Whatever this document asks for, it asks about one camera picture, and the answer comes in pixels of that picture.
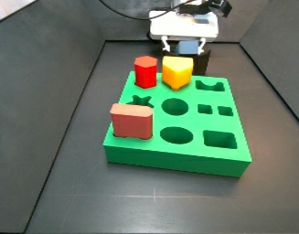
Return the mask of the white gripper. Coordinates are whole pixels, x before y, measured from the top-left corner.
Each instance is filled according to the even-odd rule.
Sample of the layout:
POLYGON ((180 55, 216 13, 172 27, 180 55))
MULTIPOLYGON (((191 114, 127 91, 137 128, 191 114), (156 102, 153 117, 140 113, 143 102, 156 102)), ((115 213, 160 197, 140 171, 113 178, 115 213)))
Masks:
POLYGON ((175 11, 149 11, 149 37, 163 42, 163 51, 169 52, 168 40, 199 39, 197 55, 204 53, 205 42, 212 42, 219 34, 217 17, 205 15, 180 15, 175 11))

